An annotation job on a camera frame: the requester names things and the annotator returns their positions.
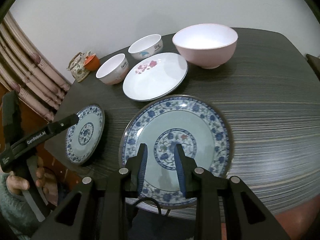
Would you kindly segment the white bowl rabbit print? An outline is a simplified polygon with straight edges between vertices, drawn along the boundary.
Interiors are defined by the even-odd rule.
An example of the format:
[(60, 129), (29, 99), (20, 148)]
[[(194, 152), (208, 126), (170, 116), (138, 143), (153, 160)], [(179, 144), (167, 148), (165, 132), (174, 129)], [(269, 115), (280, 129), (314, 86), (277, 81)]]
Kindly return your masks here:
[(129, 62), (125, 54), (117, 54), (104, 62), (96, 72), (96, 78), (106, 85), (115, 85), (125, 79)]

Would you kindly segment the white plate pink flowers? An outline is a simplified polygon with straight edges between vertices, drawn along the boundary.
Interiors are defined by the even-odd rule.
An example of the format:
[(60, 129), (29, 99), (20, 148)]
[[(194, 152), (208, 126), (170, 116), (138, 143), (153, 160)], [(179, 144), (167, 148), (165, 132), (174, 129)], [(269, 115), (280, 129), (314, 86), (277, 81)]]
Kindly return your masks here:
[(187, 72), (188, 63), (181, 55), (153, 55), (130, 70), (123, 82), (123, 92), (134, 101), (155, 100), (175, 90)]

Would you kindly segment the small blue floral plate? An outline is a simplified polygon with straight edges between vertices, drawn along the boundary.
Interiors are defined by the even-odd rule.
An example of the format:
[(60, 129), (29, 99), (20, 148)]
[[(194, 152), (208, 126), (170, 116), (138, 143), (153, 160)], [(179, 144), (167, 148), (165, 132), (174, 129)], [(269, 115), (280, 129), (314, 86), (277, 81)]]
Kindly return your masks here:
[(99, 105), (78, 111), (78, 123), (66, 134), (66, 157), (74, 165), (82, 165), (97, 148), (105, 126), (105, 113)]

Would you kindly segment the beige patterned curtain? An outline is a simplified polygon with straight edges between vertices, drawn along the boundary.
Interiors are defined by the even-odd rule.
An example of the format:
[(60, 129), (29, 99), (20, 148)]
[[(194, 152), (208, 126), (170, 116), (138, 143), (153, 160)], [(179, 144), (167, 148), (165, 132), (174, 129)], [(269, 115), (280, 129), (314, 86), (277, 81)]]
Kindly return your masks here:
[(39, 116), (53, 121), (70, 83), (27, 38), (12, 14), (1, 22), (1, 84)]

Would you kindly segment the large blue floral plate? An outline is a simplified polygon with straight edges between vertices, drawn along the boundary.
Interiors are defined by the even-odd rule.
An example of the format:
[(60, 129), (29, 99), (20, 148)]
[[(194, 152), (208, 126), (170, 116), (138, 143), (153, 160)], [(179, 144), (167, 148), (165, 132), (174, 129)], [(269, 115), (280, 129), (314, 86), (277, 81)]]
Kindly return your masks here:
[(198, 166), (223, 178), (232, 161), (232, 140), (229, 123), (212, 104), (190, 95), (166, 96), (129, 122), (119, 146), (119, 163), (124, 166), (145, 144), (148, 156), (139, 197), (179, 209), (193, 205), (195, 199), (187, 199), (180, 189), (178, 146)]

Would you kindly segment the large pink bowl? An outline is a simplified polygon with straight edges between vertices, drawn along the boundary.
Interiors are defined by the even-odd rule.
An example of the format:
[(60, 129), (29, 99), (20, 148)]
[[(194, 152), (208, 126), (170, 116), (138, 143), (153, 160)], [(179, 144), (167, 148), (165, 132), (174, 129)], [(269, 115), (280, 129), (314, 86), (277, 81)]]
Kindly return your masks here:
[(214, 69), (235, 53), (238, 33), (225, 25), (196, 24), (178, 31), (172, 38), (179, 54), (189, 63)]

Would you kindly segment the orange teacup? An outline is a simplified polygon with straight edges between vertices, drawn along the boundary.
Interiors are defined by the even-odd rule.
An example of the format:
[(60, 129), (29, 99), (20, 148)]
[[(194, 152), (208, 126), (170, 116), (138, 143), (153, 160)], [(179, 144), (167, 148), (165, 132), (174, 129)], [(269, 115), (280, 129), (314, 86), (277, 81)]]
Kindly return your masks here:
[(96, 56), (96, 54), (89, 55), (86, 57), (84, 61), (84, 67), (89, 71), (96, 71), (100, 67), (100, 60)]

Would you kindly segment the green fuzzy sleeve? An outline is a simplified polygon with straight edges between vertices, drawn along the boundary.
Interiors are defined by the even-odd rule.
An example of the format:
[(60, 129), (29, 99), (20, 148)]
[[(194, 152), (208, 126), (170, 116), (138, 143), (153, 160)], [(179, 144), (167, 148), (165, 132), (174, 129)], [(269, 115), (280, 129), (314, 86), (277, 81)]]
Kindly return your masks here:
[(25, 198), (9, 191), (8, 176), (1, 174), (1, 214), (18, 239), (30, 239), (40, 223)]

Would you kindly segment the dark side cabinet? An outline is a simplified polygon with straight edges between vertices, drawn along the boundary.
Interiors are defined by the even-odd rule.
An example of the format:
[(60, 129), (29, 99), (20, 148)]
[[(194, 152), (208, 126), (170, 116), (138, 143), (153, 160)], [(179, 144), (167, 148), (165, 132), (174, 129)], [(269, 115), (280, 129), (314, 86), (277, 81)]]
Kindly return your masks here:
[(306, 54), (306, 59), (312, 70), (316, 73), (319, 74), (320, 72), (320, 59), (319, 57), (314, 57), (310, 54)]

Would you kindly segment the white bowl dog print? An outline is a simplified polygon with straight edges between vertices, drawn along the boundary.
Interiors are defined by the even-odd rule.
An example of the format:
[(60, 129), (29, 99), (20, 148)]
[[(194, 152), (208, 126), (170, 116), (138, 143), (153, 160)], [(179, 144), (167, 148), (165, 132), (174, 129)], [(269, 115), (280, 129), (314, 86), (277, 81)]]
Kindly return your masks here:
[(151, 34), (140, 38), (128, 49), (128, 53), (136, 60), (143, 60), (152, 55), (161, 53), (163, 50), (162, 36)]

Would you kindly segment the floral ceramic teapot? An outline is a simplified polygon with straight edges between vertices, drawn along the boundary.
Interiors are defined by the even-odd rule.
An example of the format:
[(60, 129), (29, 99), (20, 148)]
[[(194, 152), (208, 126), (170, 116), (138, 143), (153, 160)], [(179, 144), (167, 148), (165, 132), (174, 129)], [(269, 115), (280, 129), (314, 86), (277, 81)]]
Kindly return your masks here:
[(71, 59), (67, 67), (67, 70), (71, 73), (71, 75), (78, 83), (84, 81), (84, 79), (88, 77), (91, 72), (84, 67), (85, 59), (85, 54), (82, 52), (78, 52), (75, 57)]

